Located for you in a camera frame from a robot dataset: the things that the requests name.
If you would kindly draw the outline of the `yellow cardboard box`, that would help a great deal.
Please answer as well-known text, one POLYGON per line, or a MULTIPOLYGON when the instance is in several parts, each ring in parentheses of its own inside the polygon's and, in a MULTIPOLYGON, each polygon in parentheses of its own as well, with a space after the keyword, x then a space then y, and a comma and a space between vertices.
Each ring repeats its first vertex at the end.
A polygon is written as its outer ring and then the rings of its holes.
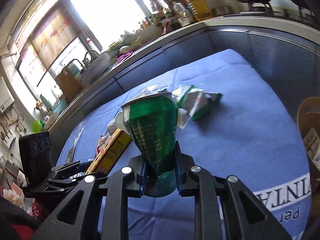
POLYGON ((85 175, 94 172, 109 175, 131 142, 132 138, 124 130, 118 128, 92 161, 85 175))

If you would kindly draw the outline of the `green white snack wrapper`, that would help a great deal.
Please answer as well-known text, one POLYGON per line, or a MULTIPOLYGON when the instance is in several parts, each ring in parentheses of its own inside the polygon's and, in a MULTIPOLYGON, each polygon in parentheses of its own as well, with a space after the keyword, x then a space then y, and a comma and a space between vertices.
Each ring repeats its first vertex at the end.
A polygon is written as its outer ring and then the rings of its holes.
POLYGON ((212 108, 221 101, 222 97, 221 93, 207 92, 195 85, 180 86, 172 92, 172 98, 178 109, 186 111, 193 121, 207 116, 212 108))

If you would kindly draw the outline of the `white red small packet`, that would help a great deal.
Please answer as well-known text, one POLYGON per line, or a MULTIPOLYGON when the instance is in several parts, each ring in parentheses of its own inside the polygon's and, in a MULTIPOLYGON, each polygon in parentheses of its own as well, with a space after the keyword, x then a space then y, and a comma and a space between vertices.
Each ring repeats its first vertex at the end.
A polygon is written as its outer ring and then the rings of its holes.
POLYGON ((109 138, 110 138, 110 134, 108 132, 100 135, 100 138, 98 139, 98 142, 97 142, 96 155, 100 153, 100 151, 103 149, 104 145, 107 143, 109 138))

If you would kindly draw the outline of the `white instant noodle cup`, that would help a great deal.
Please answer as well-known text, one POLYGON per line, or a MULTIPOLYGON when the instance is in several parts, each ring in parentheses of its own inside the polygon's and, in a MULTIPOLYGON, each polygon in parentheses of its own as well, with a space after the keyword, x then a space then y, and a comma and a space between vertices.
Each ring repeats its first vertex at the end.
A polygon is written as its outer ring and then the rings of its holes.
POLYGON ((107 131, 109 135, 113 135, 113 133, 117 130, 121 129, 126 131, 126 128, 123 123, 123 113, 119 112, 108 124, 107 124, 107 131))

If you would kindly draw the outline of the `brown round trash bin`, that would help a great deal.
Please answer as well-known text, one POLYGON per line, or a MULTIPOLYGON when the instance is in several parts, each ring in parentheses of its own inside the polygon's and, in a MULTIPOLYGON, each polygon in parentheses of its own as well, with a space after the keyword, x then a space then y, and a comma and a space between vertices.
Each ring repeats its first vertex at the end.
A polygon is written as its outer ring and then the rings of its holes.
POLYGON ((319 184, 319 97, 309 97, 300 103, 297 126, 307 153, 311 183, 319 184))

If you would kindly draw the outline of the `grey kitchen cabinet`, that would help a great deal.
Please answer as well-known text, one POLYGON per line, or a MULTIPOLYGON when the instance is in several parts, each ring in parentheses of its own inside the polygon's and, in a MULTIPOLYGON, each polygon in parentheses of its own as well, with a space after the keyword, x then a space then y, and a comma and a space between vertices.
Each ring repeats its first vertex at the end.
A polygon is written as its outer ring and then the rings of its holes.
POLYGON ((92 110, 167 71, 214 53, 239 53, 273 88, 291 116, 307 97, 319 96, 319 31, 227 24, 193 25, 150 43, 84 89, 50 128, 56 164, 75 126, 92 110))

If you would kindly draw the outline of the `blue printed tablecloth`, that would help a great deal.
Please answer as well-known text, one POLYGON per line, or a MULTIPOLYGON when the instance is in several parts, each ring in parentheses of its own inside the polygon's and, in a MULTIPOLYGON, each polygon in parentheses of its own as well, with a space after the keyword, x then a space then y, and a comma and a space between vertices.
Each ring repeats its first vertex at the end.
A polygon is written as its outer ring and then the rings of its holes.
POLYGON ((76 122, 57 163, 66 162, 71 148, 75 160, 92 159, 121 105, 152 85, 169 90, 195 85, 222 94, 210 115, 177 130, 181 151, 215 176, 237 176, 293 239, 301 239, 311 206, 303 141, 273 89, 230 49, 168 71, 93 110, 76 122))

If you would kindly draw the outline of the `brown paper bag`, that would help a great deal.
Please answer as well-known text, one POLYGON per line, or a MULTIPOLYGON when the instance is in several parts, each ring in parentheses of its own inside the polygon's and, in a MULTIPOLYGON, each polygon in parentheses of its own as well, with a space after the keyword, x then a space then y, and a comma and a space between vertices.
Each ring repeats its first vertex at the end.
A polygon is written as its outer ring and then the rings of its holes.
POLYGON ((60 74, 55 78, 55 82, 62 90, 67 103, 70 103, 84 88, 67 67, 61 70, 60 74))

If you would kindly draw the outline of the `white patterned basin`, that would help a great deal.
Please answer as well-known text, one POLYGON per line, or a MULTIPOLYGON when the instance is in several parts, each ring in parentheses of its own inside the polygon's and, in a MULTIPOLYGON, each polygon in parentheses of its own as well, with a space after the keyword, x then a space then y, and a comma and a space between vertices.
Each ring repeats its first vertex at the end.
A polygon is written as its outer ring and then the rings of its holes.
POLYGON ((105 51, 101 53, 85 70, 80 79, 80 83, 84 87, 88 87, 99 79, 110 65, 110 56, 108 52, 105 51))

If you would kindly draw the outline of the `black gas stove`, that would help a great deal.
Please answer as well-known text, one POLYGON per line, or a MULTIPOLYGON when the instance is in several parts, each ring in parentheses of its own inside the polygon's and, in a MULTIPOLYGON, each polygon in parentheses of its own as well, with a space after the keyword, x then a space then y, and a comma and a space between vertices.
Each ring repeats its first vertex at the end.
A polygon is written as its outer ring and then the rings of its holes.
POLYGON ((254 4, 248 3, 248 10, 228 14, 224 17, 236 17, 236 16, 263 16, 263 17, 275 17, 284 18, 287 20, 304 23, 306 25, 319 25, 317 18, 313 12, 309 9, 298 7, 297 11, 280 8, 273 9, 270 3, 267 4, 254 4))

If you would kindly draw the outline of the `white plastic jug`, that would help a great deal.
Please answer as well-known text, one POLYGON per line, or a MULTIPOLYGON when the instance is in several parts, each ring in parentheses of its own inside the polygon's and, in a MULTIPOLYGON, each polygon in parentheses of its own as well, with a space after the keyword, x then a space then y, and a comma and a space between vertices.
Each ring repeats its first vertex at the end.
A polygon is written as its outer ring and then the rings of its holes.
POLYGON ((193 15, 187 8, 184 7, 182 3, 174 2, 173 9, 176 12, 176 15, 178 16, 178 21, 181 26, 185 27, 193 23, 193 15))

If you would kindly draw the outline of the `yellow cooking oil bottle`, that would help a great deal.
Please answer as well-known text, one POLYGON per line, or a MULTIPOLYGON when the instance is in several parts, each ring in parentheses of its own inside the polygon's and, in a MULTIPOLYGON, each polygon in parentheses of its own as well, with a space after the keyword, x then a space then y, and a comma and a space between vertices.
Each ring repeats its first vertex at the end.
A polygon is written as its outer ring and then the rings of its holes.
POLYGON ((185 0, 185 2, 193 13, 195 20, 200 22, 213 17, 206 0, 185 0))

